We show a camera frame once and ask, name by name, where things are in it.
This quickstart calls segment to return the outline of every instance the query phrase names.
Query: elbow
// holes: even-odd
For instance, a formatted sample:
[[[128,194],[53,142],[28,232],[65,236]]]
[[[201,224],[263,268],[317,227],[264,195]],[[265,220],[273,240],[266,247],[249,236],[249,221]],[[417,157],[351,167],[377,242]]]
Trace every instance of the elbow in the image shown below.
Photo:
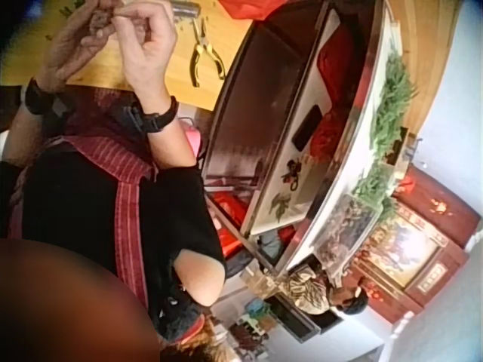
[[[215,259],[189,250],[182,250],[174,262],[174,270],[186,292],[200,305],[213,305],[225,282],[225,269]]]

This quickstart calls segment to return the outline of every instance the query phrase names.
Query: glass display case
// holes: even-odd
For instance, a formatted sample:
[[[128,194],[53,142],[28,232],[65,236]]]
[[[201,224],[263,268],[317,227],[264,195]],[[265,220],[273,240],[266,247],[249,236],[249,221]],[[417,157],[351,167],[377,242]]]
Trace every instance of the glass display case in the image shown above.
[[[341,51],[350,44],[334,48],[347,39],[350,54]],[[368,172],[386,60],[400,44],[382,0],[357,11],[295,2],[254,22],[218,100],[202,174],[209,206],[273,274],[313,252]]]

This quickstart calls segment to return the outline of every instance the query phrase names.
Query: patterned shirt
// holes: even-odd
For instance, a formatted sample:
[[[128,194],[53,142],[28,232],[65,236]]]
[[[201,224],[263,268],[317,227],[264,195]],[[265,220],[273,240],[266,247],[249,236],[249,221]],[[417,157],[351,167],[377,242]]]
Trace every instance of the patterned shirt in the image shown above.
[[[300,310],[308,314],[322,314],[331,307],[323,276],[316,275],[308,265],[296,269],[279,288]]]

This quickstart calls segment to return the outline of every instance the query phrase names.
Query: hand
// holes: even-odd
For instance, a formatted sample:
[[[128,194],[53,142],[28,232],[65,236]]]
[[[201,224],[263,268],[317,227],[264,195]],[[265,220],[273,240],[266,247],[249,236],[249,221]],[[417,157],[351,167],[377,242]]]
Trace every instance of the hand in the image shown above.
[[[113,25],[90,35],[89,23],[93,13],[113,9],[120,0],[86,0],[68,19],[67,24],[52,40],[51,49],[35,77],[38,86],[48,92],[61,91],[69,78],[81,70],[107,43],[114,33]]]
[[[139,43],[132,20],[147,19],[148,41]],[[174,15],[169,2],[134,2],[116,8],[112,19],[118,34],[124,73],[140,100],[143,111],[164,113],[171,99],[165,86],[169,59],[177,40]]]

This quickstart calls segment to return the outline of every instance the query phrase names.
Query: black shirt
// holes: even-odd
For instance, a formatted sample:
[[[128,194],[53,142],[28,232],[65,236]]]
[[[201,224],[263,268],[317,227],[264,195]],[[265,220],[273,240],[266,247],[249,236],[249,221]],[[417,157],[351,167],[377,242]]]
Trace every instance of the black shirt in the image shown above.
[[[7,233],[8,201],[20,172],[18,167],[0,163],[2,237]],[[77,152],[41,156],[27,174],[22,237],[79,253],[117,275],[114,249],[117,183]],[[158,290],[159,275],[182,249],[210,256],[225,265],[197,168],[163,170],[155,182],[142,178],[139,208],[150,305],[158,304],[162,294]]]

